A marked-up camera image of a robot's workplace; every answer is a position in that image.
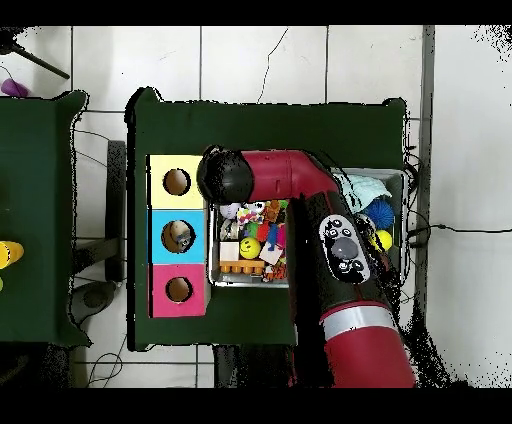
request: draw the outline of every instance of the yellow toy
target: yellow toy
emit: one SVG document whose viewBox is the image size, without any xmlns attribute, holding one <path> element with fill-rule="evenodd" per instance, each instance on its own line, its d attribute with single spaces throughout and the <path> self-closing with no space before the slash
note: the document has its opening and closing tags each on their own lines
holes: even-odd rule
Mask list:
<svg viewBox="0 0 512 424">
<path fill-rule="evenodd" d="M 0 241 L 0 269 L 19 261 L 23 256 L 23 246 L 13 241 Z"/>
<path fill-rule="evenodd" d="M 390 247 L 393 245 L 393 238 L 391 237 L 391 234 L 389 234 L 385 230 L 378 230 L 376 233 L 374 233 L 370 239 L 370 243 L 372 246 L 375 246 L 375 248 L 382 252 L 382 249 L 377 244 L 377 237 L 379 238 L 379 242 L 381 246 L 384 248 L 384 251 L 388 251 Z"/>
<path fill-rule="evenodd" d="M 258 240 L 246 237 L 240 242 L 240 255 L 245 259 L 254 259 L 260 254 L 261 245 Z"/>
</svg>

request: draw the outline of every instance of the light blue cloth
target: light blue cloth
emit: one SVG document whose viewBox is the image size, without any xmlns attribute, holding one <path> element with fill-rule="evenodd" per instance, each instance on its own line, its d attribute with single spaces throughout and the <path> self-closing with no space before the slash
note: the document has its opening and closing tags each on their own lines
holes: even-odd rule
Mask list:
<svg viewBox="0 0 512 424">
<path fill-rule="evenodd" d="M 343 175 L 335 176 L 341 183 L 343 195 L 352 213 L 361 212 L 379 196 L 391 197 L 391 193 L 386 190 L 384 183 L 376 178 L 347 175 L 349 182 Z"/>
</svg>

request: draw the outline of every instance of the round hole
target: round hole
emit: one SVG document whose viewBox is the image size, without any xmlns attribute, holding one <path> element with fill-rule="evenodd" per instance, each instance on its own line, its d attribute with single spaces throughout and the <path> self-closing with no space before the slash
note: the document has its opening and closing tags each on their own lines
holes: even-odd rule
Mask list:
<svg viewBox="0 0 512 424">
<path fill-rule="evenodd" d="M 192 296 L 192 284 L 184 277 L 175 277 L 165 286 L 165 293 L 171 301 L 183 303 Z"/>
<path fill-rule="evenodd" d="M 171 169 L 164 176 L 164 188 L 173 196 L 183 196 L 190 189 L 190 175 L 183 169 Z"/>
<path fill-rule="evenodd" d="M 195 239 L 194 229 L 185 221 L 171 221 L 162 230 L 162 244 L 171 253 L 185 253 Z"/>
</svg>

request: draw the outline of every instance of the silver band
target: silver band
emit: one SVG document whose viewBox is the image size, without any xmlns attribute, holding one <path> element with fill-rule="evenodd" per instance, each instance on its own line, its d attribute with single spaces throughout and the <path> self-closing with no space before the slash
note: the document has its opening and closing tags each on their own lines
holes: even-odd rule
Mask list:
<svg viewBox="0 0 512 424">
<path fill-rule="evenodd" d="M 325 340 L 330 340 L 341 333 L 365 327 L 387 327 L 398 331 L 391 312 L 380 306 L 355 306 L 342 309 L 325 318 Z"/>
</svg>

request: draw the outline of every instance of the orange toy block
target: orange toy block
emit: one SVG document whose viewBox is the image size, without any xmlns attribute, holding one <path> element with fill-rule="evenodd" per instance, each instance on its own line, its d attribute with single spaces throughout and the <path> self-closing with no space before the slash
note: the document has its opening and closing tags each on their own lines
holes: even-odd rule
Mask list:
<svg viewBox="0 0 512 424">
<path fill-rule="evenodd" d="M 235 274 L 239 274 L 243 271 L 244 274 L 261 275 L 265 267 L 265 262 L 242 259 L 239 261 L 219 261 L 219 265 L 221 272 L 234 272 Z"/>
</svg>

